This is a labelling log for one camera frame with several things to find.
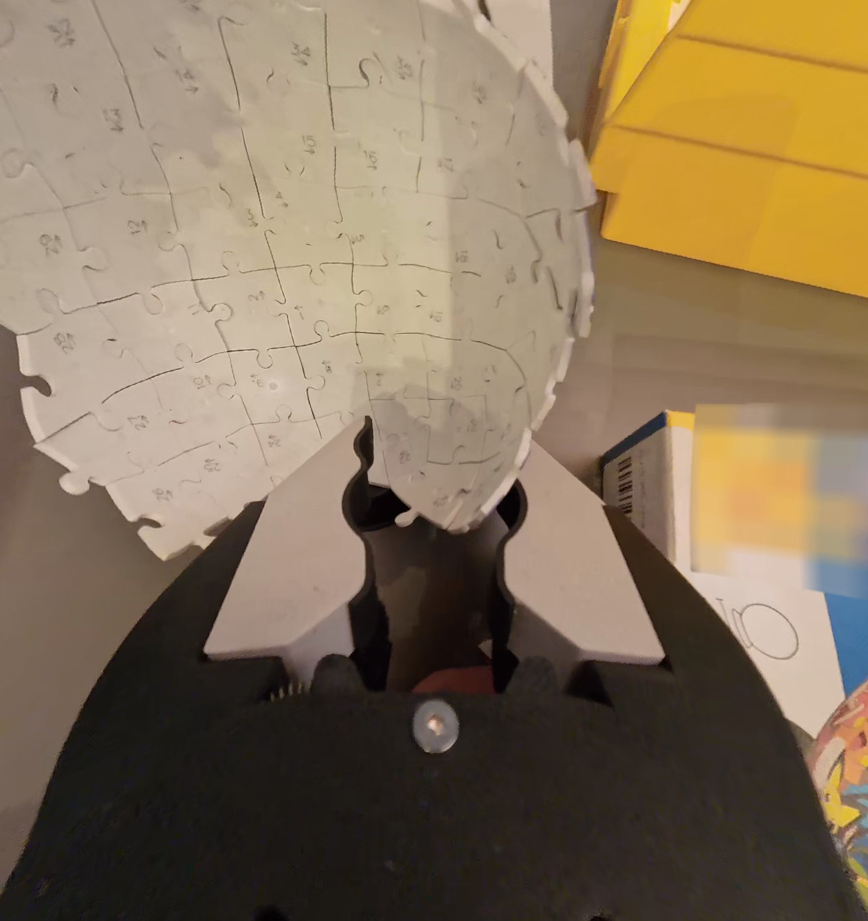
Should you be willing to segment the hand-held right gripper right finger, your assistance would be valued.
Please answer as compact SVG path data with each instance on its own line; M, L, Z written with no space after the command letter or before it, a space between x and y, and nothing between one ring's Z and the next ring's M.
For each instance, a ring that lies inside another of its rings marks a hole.
M564 690L587 662L658 666L665 654L605 506L541 448L497 506L491 665L503 692L517 666L549 663Z

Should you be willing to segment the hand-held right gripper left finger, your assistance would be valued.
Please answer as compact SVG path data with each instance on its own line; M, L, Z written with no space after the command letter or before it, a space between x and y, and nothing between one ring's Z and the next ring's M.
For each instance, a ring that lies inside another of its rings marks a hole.
M385 689L389 621L360 529L373 459L365 416L269 494L204 646L211 660L277 657L306 685L322 659L339 655L369 690Z

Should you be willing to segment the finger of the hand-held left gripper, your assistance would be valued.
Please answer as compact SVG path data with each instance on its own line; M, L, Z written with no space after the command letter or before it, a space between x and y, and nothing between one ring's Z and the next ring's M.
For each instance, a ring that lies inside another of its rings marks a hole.
M486 1L493 25L544 75L553 75L550 1Z

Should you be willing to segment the black ball stand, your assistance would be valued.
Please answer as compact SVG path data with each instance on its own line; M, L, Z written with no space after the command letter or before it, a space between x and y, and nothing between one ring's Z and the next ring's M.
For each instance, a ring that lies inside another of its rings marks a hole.
M372 532L392 527L407 511L409 507L391 488L370 484L369 499L361 514L359 528L363 532Z

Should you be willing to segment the colourful puzzle ball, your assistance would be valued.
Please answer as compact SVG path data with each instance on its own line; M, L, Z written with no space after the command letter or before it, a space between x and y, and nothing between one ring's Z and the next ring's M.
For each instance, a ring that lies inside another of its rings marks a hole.
M170 559L369 419L370 482L472 530L589 329L566 127L469 2L0 2L37 450Z

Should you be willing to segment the blue puzzle box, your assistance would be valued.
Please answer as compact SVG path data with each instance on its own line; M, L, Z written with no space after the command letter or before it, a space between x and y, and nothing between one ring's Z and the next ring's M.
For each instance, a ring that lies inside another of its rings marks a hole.
M868 909L868 601L691 568L693 414L664 411L601 456L602 497L706 598L799 734Z

